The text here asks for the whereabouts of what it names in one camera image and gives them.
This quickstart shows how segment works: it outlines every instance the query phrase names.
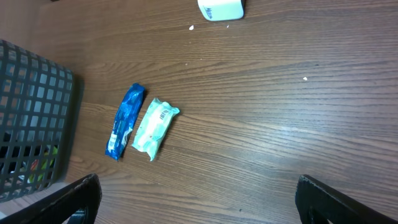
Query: white box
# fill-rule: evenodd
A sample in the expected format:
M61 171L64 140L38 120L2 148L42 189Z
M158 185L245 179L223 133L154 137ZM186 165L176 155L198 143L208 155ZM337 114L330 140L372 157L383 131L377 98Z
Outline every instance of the white box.
M198 0L198 5L209 21L240 19L244 15L244 0Z

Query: blue snack bar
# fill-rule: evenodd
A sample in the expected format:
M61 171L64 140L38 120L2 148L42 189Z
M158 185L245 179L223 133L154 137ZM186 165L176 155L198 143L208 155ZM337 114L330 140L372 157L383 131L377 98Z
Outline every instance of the blue snack bar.
M127 91L114 118L111 137L106 143L105 155L119 159L136 123L144 98L144 90L143 86L135 83Z

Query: table surface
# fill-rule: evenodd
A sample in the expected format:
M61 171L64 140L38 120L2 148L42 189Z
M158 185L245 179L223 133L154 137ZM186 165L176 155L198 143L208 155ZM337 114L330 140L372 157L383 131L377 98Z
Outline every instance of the table surface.
M206 21L192 0L61 0L34 52L85 90L68 181L96 172L98 223L300 223L309 174L398 219L398 2L250 0ZM133 83L180 108L154 162L104 155Z

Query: wire basket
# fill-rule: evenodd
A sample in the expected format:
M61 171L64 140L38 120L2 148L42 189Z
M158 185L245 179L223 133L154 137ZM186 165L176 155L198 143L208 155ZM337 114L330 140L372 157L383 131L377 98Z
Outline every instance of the wire basket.
M73 73L0 40L0 202L49 187L70 150Z

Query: wrapped snack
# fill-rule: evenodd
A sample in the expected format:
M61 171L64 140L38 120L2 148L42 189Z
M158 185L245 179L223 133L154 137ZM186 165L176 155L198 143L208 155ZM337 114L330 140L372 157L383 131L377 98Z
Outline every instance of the wrapped snack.
M111 137L106 143L105 155L116 160L119 159L137 120L144 97L144 90L143 86L135 83L124 96L114 118Z
M148 153L153 161L172 118L179 112L178 108L171 107L168 102L162 103L154 98L141 121L132 146L140 152Z

